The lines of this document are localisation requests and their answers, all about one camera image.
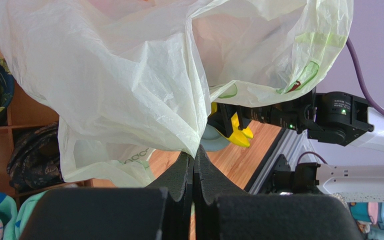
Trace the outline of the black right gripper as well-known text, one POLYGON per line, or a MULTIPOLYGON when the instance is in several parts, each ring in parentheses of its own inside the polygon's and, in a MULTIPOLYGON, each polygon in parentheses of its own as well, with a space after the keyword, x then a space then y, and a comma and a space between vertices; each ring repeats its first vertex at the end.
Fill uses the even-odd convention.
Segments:
POLYGON ((224 103, 216 104, 218 114, 218 127, 216 128, 225 138, 234 134, 235 130, 244 134, 247 139, 253 139, 254 133, 249 127, 251 120, 244 117, 242 107, 224 103))

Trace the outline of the pale green plastic bag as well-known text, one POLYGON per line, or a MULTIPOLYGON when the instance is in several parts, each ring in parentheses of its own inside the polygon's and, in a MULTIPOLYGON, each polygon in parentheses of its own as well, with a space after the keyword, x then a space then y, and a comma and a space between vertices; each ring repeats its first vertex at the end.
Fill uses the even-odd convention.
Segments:
POLYGON ((0 0, 0 52, 59 115, 65 182, 143 187, 154 150, 196 155, 211 103, 310 92, 353 15, 351 0, 0 0))

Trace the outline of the yellow banana bunch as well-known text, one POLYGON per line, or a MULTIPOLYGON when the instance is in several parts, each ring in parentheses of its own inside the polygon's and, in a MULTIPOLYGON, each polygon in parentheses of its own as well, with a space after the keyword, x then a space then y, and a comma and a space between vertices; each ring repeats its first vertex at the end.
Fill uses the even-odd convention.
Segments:
MULTIPOLYGON (((214 127, 216 130, 217 130, 217 127, 219 127, 219 125, 218 125, 218 123, 219 123, 218 122, 218 114, 217 114, 217 103, 218 102, 212 102, 211 103, 211 114, 207 118, 207 123, 210 126, 214 127)), ((232 143, 234 145, 237 145, 237 146, 240 146, 240 147, 244 147, 244 148, 249 148, 250 145, 251 145, 250 140, 252 140, 253 138, 246 138, 243 133, 239 133, 238 130, 235 130, 234 134, 231 137, 226 138, 226 139, 230 143, 232 143)))

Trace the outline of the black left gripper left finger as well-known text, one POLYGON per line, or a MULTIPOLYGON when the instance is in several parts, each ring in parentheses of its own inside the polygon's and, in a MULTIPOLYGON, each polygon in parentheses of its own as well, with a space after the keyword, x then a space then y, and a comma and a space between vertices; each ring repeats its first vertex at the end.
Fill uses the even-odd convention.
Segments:
POLYGON ((144 188, 79 187, 46 192, 23 240, 187 240, 193 159, 182 153, 144 188))

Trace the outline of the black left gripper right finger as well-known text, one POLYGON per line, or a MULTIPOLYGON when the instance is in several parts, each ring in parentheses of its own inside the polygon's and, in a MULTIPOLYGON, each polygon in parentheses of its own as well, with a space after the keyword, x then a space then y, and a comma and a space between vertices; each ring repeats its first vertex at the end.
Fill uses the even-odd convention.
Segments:
POLYGON ((205 149, 194 159, 198 240, 360 240, 350 211, 321 194, 252 195, 215 167, 205 149))

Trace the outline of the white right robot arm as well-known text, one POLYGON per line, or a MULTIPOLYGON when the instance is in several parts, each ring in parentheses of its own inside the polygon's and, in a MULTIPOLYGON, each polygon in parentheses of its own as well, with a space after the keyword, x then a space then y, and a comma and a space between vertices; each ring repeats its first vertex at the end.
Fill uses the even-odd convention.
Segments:
MULTIPOLYGON (((315 90, 286 102, 245 107, 214 103, 208 123, 231 142, 252 137, 249 123, 278 126, 311 140, 384 152, 384 116, 361 97, 315 90)), ((384 202, 384 165, 340 166, 303 162, 294 170, 274 171, 263 188, 268 192, 340 194, 348 202, 384 202)))

